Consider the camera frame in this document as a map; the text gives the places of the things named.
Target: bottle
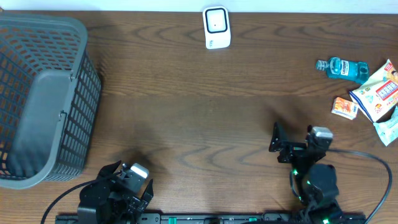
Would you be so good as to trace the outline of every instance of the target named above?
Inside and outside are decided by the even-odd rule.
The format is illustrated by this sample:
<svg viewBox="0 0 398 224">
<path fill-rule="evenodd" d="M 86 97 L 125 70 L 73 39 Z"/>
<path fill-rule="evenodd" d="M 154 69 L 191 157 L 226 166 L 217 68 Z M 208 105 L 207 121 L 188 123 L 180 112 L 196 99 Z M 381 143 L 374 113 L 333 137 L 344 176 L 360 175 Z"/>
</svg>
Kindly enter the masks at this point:
<svg viewBox="0 0 398 224">
<path fill-rule="evenodd" d="M 351 62 L 332 57 L 329 61 L 318 60 L 315 68 L 326 71 L 329 78 L 341 78 L 359 84 L 365 83 L 369 78 L 369 67 L 365 62 Z"/>
</svg>

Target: teal wrapper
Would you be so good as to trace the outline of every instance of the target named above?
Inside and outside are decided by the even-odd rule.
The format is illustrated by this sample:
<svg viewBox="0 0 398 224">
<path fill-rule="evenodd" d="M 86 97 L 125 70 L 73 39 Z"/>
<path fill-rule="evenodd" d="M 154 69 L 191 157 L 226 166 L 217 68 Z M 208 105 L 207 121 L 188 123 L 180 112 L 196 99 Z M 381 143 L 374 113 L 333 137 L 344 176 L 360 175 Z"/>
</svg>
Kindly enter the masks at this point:
<svg viewBox="0 0 398 224">
<path fill-rule="evenodd" d="M 373 123 L 381 141 L 388 146 L 398 138 L 398 106 L 394 109 L 391 119 L 383 123 Z"/>
</svg>

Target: white wall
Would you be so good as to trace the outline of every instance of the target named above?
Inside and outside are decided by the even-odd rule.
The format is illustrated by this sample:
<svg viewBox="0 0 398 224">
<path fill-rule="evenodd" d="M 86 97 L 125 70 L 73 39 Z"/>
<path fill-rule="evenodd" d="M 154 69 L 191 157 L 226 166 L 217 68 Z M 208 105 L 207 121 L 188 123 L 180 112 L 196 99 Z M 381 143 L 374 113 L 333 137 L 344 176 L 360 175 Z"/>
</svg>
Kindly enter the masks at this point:
<svg viewBox="0 0 398 224">
<path fill-rule="evenodd" d="M 213 5 L 230 12 L 398 13 L 398 0 L 0 0 L 5 10 L 199 12 Z"/>
</svg>

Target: wood grain surface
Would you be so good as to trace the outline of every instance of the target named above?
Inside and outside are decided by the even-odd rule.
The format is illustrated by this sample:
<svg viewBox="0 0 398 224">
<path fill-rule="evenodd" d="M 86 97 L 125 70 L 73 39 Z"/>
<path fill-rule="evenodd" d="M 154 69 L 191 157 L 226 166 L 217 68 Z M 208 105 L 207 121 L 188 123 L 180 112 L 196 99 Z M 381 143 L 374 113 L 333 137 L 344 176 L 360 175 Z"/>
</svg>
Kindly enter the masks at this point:
<svg viewBox="0 0 398 224">
<path fill-rule="evenodd" d="M 375 72 L 398 66 L 398 16 L 231 13 L 231 46 L 207 50 L 200 13 L 34 12 L 81 20 L 103 92 L 84 173 L 28 190 L 0 189 L 1 223 L 38 223 L 62 192 L 94 179 L 106 164 L 138 162 L 150 170 L 165 213 L 258 212 L 300 208 L 287 164 L 268 152 L 272 124 L 296 141 L 309 124 L 326 126 L 332 148 L 373 153 L 398 174 L 398 142 L 385 147 L 362 113 L 331 114 L 333 99 L 359 85 L 328 79 L 318 59 L 362 60 Z M 387 185 L 383 166 L 328 153 L 344 211 L 369 215 Z M 371 223 L 398 220 L 397 182 Z M 79 190 L 61 200 L 76 213 Z"/>
</svg>

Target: gray basket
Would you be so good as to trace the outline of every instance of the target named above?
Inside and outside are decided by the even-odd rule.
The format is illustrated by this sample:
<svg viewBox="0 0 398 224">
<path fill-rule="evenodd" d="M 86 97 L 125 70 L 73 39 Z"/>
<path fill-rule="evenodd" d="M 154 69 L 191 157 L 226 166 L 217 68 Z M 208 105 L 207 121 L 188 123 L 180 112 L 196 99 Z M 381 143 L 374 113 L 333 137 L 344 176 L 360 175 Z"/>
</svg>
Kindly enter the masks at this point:
<svg viewBox="0 0 398 224">
<path fill-rule="evenodd" d="M 86 43 L 75 19 L 0 13 L 0 187 L 81 173 L 101 91 Z"/>
</svg>

